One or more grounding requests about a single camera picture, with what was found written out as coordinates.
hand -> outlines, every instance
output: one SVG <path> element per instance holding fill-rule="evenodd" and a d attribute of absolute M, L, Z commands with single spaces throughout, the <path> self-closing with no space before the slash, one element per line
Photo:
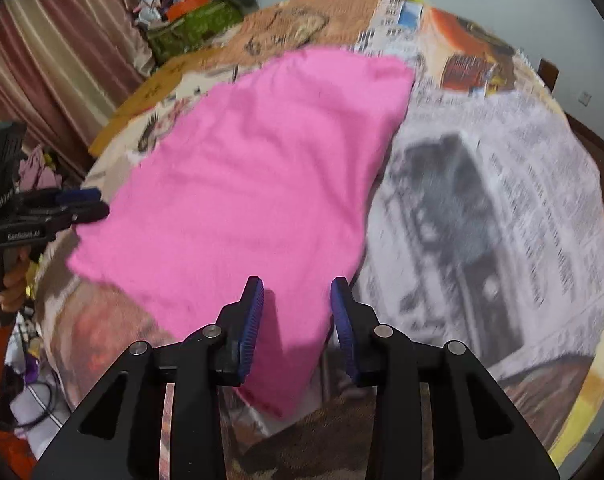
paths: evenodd
<path fill-rule="evenodd" d="M 26 273 L 31 264 L 30 252 L 30 248 L 21 247 L 17 263 L 4 275 L 6 289 L 0 292 L 0 307 L 4 312 L 17 312 L 26 300 Z"/>

pink towel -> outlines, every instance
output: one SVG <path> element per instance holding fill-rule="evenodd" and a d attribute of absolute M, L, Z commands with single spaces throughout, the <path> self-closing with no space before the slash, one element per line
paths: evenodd
<path fill-rule="evenodd" d="M 412 84 L 394 57 L 316 47 L 215 86 L 131 172 L 109 217 L 77 229 L 69 266 L 180 340 L 261 277 L 240 394 L 290 415 L 328 334 L 331 281 L 358 268 L 367 197 Z"/>

curtain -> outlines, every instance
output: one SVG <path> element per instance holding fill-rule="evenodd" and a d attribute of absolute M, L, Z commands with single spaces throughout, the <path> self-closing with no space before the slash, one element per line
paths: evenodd
<path fill-rule="evenodd" d="M 76 175 L 87 148 L 153 67 L 128 10 L 136 0 L 3 0 L 0 121 L 27 124 Z"/>

